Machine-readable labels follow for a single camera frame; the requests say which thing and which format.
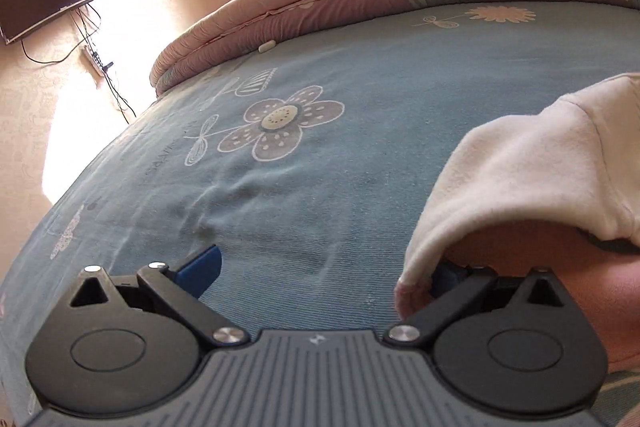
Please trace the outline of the pink and cream sweater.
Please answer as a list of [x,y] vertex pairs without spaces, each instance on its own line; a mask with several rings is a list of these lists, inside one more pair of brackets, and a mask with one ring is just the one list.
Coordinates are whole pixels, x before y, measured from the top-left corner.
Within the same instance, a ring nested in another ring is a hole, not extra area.
[[470,131],[439,175],[405,254],[395,306],[427,303],[442,259],[509,275],[552,269],[608,351],[639,365],[639,78],[626,72],[533,116]]

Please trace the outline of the teal floral bed sheet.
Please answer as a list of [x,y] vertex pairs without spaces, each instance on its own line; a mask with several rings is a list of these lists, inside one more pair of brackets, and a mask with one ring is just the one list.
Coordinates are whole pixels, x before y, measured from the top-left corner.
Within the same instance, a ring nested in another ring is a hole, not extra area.
[[218,246],[203,301],[250,331],[382,329],[428,194],[466,132],[639,66],[639,14],[452,4],[279,43],[167,91],[90,162],[1,286],[1,378],[87,265],[131,274]]

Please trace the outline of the white power strip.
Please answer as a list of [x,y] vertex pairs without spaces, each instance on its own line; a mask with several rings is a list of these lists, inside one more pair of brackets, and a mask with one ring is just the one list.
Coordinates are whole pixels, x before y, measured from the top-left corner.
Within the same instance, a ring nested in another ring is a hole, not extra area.
[[90,46],[84,46],[82,55],[100,78],[105,78],[108,70],[114,65],[113,62],[104,62],[100,54],[96,52],[95,49],[90,48]]

